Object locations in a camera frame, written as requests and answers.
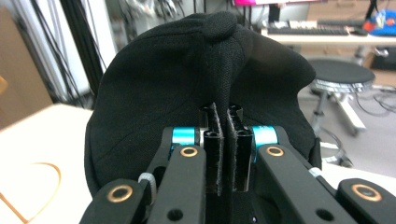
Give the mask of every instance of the blue anodized part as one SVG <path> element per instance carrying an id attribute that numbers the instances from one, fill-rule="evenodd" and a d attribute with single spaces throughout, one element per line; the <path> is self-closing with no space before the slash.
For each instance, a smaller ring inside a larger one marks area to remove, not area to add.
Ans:
<path id="1" fill-rule="evenodd" d="M 194 143 L 195 143 L 194 127 L 175 127 L 172 134 L 171 153 L 173 152 L 174 144 L 186 146 L 186 145 L 194 145 Z"/>
<path id="2" fill-rule="evenodd" d="M 256 156 L 254 162 L 257 160 L 257 152 L 259 147 L 267 144 L 277 144 L 276 131 L 273 126 L 252 126 L 254 132 L 254 141 L 256 142 Z"/>

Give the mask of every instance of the metal stool leg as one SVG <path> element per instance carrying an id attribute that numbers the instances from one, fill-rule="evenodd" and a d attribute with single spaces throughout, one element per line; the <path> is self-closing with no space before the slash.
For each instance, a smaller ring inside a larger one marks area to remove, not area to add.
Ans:
<path id="1" fill-rule="evenodd" d="M 365 131 L 366 126 L 364 126 L 361 119 L 358 117 L 356 112 L 352 109 L 348 102 L 348 94 L 335 94 L 334 98 L 337 104 L 341 107 L 342 111 L 344 112 L 344 116 L 348 121 L 349 128 L 354 135 L 357 135 L 359 132 Z"/>
<path id="2" fill-rule="evenodd" d="M 318 137 L 318 134 L 320 133 L 320 126 L 323 123 L 323 117 L 324 117 L 323 109 L 328 102 L 328 97 L 329 97 L 329 93 L 327 93 L 326 91 L 322 91 L 320 93 L 319 104 L 312 116 L 311 126 L 312 129 L 314 130 L 316 137 Z"/>
<path id="3" fill-rule="evenodd" d="M 325 158 L 322 158 L 322 160 L 325 162 L 328 162 L 328 163 L 335 163 L 337 165 L 341 165 L 341 166 L 345 166 L 345 167 L 352 167 L 353 164 L 350 161 L 350 159 L 347 157 L 347 153 L 343 150 L 342 143 L 338 139 L 338 137 L 333 136 L 332 133 L 329 133 L 329 131 L 321 128 L 321 124 L 323 123 L 323 119 L 324 119 L 323 110 L 324 110 L 328 101 L 329 101 L 329 93 L 326 91 L 322 91 L 320 93 L 320 99 L 319 99 L 317 109 L 314 111 L 314 114 L 313 114 L 312 120 L 311 120 L 311 126 L 312 126 L 312 129 L 314 130 L 316 137 L 318 137 L 320 131 L 325 131 L 325 133 L 330 135 L 336 141 L 336 144 L 320 142 L 320 150 L 322 150 L 324 148 L 328 148 L 328 149 L 331 148 L 332 150 L 337 150 L 337 153 L 334 156 L 325 157 Z"/>

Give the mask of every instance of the desk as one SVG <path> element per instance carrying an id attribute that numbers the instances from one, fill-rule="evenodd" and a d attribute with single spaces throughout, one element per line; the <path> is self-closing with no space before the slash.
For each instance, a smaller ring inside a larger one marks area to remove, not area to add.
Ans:
<path id="1" fill-rule="evenodd" d="M 262 35 L 284 45 L 396 46 L 396 37 L 373 35 L 268 35 L 264 29 Z"/>
<path id="2" fill-rule="evenodd" d="M 73 106 L 51 105 L 0 131 L 0 192 L 26 219 L 35 215 L 57 183 L 50 167 L 29 165 L 50 162 L 62 173 L 55 197 L 30 223 L 79 223 L 91 202 L 83 165 L 85 127 L 91 114 Z M 396 178 L 331 164 L 323 164 L 323 176 L 335 188 L 343 178 L 358 177 L 396 195 Z M 0 223 L 21 223 L 1 200 L 0 214 Z"/>

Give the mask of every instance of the floor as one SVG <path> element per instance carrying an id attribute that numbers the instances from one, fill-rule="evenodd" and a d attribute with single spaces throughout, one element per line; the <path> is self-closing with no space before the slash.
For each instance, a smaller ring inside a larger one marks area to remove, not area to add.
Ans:
<path id="1" fill-rule="evenodd" d="M 376 75 L 375 85 L 396 87 L 396 71 L 374 70 Z M 380 175 L 396 178 L 396 113 L 389 113 L 374 99 L 378 94 L 385 94 L 379 90 L 370 90 L 359 97 L 349 100 L 355 112 L 361 118 L 367 130 L 356 136 L 349 131 L 346 120 L 341 114 L 335 101 L 330 101 L 325 109 L 323 127 L 334 133 L 342 142 L 353 167 Z M 308 120 L 318 103 L 318 97 L 312 94 L 309 88 L 299 93 L 300 107 Z M 396 106 L 396 92 L 387 98 L 387 103 Z M 335 143 L 332 138 L 322 133 L 320 137 Z"/>

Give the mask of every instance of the keyboard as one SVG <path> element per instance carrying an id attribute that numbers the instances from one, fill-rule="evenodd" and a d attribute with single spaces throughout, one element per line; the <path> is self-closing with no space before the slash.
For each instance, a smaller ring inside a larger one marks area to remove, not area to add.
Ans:
<path id="1" fill-rule="evenodd" d="M 318 20 L 318 25 L 362 27 L 365 20 Z"/>
<path id="2" fill-rule="evenodd" d="M 267 28 L 268 35 L 349 35 L 345 29 L 312 28 L 312 29 L 291 29 L 291 28 Z"/>

